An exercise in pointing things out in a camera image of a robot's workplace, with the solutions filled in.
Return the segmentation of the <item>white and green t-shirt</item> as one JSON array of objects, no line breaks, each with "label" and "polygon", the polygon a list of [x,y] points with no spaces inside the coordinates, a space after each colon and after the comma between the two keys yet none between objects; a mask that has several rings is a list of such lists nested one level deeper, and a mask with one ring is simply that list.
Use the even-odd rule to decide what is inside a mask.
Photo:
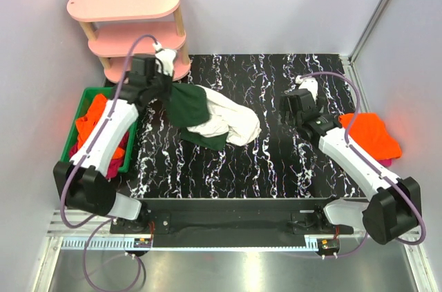
[{"label": "white and green t-shirt", "polygon": [[245,146],[261,133],[252,109],[201,85],[174,83],[164,107],[181,139],[211,150],[223,150],[226,144]]}]

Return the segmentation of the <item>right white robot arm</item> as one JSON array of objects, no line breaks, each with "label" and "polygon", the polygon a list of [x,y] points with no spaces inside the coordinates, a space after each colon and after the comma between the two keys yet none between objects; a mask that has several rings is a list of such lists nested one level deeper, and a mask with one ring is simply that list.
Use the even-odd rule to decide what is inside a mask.
[{"label": "right white robot arm", "polygon": [[379,244],[423,227],[419,183],[379,164],[346,135],[336,117],[322,113],[310,91],[295,89],[282,95],[279,109],[281,122],[335,161],[367,198],[365,202],[333,199],[322,209],[328,223],[363,229]]}]

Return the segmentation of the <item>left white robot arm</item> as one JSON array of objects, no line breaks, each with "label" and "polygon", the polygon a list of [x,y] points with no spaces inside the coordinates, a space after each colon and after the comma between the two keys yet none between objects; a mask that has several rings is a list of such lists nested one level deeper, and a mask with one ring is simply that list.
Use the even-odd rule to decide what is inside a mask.
[{"label": "left white robot arm", "polygon": [[124,72],[83,146],[69,161],[55,164],[60,216],[66,226],[75,227],[66,217],[67,208],[91,217],[135,222],[144,218],[142,203],[118,193],[106,174],[118,145],[139,114],[152,99],[170,95],[176,58],[176,50],[162,48],[147,58],[142,74]]}]

